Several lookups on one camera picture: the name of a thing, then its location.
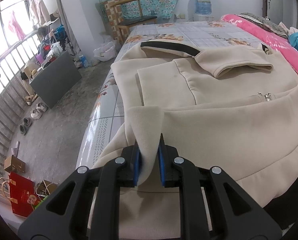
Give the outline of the water dispenser with blue bottle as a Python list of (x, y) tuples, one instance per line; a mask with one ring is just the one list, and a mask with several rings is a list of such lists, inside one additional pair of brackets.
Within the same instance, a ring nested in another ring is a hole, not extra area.
[(213, 21), (211, 0), (195, 0), (195, 13), (193, 14), (195, 22)]

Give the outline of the brown paper bag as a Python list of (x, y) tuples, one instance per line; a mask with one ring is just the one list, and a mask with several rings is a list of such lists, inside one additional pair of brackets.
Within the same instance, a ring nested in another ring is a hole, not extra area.
[(58, 182), (50, 182), (48, 180), (43, 180), (37, 183), (35, 192), (40, 198), (45, 198), (49, 196), (58, 187)]

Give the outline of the pink floral quilt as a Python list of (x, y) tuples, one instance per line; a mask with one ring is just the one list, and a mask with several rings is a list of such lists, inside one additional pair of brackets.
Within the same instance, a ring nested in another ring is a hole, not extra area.
[(272, 49), (280, 51), (280, 53), (298, 74), (298, 51), (293, 48), (286, 39), (281, 38), (275, 33), (268, 32), (237, 15), (226, 14), (221, 17), (221, 20), (241, 28), (242, 30), (257, 37), (262, 42), (265, 42), (265, 44), (269, 45)]

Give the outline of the small cardboard box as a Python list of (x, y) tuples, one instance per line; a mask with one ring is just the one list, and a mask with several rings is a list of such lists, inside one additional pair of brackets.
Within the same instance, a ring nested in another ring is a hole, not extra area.
[(15, 155), (11, 155), (4, 161), (4, 171), (10, 173), (13, 171), (19, 171), (25, 173), (26, 164)]

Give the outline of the dark grey shoes pair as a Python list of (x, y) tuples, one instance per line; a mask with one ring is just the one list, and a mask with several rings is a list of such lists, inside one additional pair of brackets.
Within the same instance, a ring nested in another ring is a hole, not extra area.
[(24, 117), (22, 123), (19, 125), (19, 131), (21, 135), (26, 135), (28, 128), (32, 124), (32, 119), (29, 117)]

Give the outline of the metal window railing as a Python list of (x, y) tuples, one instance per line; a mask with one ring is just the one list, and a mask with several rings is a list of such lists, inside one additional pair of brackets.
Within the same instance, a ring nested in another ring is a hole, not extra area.
[(16, 42), (0, 56), (0, 177), (4, 174), (4, 161), (10, 149), (14, 132), (18, 130), (28, 104), (20, 73), (29, 60), (38, 54), (39, 38), (33, 31)]

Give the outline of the wooden chair black seat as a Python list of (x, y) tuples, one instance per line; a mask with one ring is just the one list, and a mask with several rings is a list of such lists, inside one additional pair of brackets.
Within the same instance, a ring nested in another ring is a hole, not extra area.
[[(141, 6), (142, 0), (108, 0), (104, 3), (106, 15), (108, 17), (109, 26), (112, 31), (113, 39), (124, 43), (130, 34), (131, 27), (137, 25), (145, 25), (147, 23), (157, 23), (156, 15), (144, 15)], [(138, 15), (125, 18), (122, 13), (122, 6), (128, 3), (137, 2)]]

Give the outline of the bed with floral sheet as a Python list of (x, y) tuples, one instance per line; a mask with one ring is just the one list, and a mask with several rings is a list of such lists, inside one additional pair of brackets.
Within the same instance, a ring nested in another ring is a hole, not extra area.
[[(133, 46), (144, 43), (147, 48), (171, 49), (173, 55), (196, 55), (202, 48), (246, 45), (256, 48), (261, 40), (224, 21), (154, 24), (135, 27), (123, 44), (116, 60)], [(112, 71), (108, 73), (95, 100), (76, 167), (91, 168), (106, 145), (124, 123), (123, 100)]]

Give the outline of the dark grey board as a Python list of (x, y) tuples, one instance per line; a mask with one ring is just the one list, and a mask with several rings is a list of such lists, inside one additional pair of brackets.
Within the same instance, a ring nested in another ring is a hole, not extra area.
[(38, 72), (30, 85), (47, 107), (53, 108), (82, 76), (71, 55), (62, 52), (53, 62)]

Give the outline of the grey knitted blanket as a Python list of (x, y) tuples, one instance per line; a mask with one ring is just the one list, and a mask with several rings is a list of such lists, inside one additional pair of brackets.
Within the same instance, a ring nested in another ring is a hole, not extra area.
[(244, 18), (245, 20), (248, 20), (249, 22), (252, 22), (253, 24), (268, 32), (274, 33), (282, 38), (288, 39), (289, 29), (282, 22), (276, 24), (266, 18), (263, 18), (262, 16), (256, 16), (249, 12), (243, 12), (238, 16)]

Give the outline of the red gift bag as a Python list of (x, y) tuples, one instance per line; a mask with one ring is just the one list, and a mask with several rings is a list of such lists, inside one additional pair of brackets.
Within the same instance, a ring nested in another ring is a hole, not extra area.
[(11, 172), (8, 183), (12, 212), (21, 217), (28, 217), (34, 211), (33, 206), (40, 200), (35, 193), (33, 181)]

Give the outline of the white sneakers pair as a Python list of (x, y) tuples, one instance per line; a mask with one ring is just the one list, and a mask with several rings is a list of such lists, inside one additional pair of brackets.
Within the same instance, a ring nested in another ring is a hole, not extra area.
[(31, 110), (31, 118), (33, 120), (40, 119), (42, 114), (48, 110), (48, 107), (43, 103), (39, 102), (36, 106)]

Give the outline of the green paper bag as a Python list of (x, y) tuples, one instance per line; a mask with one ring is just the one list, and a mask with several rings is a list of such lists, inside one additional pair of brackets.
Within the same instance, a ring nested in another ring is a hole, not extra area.
[(48, 198), (48, 196), (44, 196), (42, 199), (40, 199), (38, 202), (36, 202), (36, 205), (33, 206), (33, 209), (37, 209), (39, 207), (39, 205), (41, 205), (46, 199)]

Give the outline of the white plastic bag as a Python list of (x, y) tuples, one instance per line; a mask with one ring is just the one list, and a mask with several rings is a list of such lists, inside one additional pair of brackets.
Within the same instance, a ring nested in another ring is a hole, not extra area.
[(114, 42), (103, 43), (101, 46), (93, 51), (94, 58), (106, 62), (117, 56), (117, 51)]

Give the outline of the cream fleece jacket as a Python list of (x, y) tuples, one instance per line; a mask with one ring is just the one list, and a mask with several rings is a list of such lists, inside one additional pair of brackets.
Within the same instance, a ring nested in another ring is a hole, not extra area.
[(265, 45), (173, 55), (138, 43), (112, 64), (124, 123), (96, 167), (138, 143), (137, 187), (120, 194), (119, 236), (180, 234), (178, 189), (159, 179), (158, 143), (202, 168), (219, 166), (281, 228), (298, 218), (298, 75)]

